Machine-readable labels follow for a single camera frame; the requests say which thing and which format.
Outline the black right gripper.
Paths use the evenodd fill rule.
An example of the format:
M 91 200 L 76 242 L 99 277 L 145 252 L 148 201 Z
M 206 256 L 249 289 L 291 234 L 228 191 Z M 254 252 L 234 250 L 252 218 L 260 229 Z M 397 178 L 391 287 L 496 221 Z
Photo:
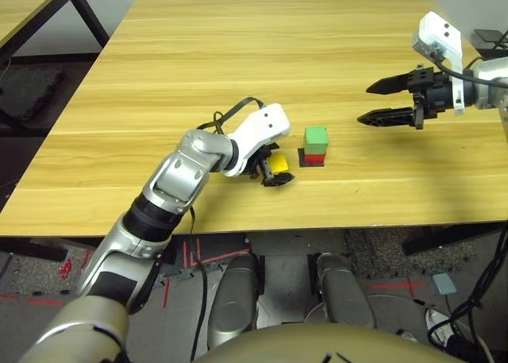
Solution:
M 378 109 L 362 114 L 357 121 L 366 126 L 413 126 L 423 129 L 424 121 L 453 108 L 452 82 L 442 71 L 417 68 L 409 74 L 382 78 L 366 89 L 368 94 L 391 95 L 401 91 L 413 95 L 413 108 Z

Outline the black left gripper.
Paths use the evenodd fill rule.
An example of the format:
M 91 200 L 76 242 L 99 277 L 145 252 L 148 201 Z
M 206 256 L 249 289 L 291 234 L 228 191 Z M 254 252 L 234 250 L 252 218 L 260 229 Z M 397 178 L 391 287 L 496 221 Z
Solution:
M 248 158 L 244 173 L 252 180 L 256 180 L 261 176 L 261 183 L 264 187 L 279 187 L 291 182 L 294 179 L 293 174 L 280 172 L 274 175 L 269 166 L 268 157 L 278 148 L 279 145 L 276 142 L 261 146 Z

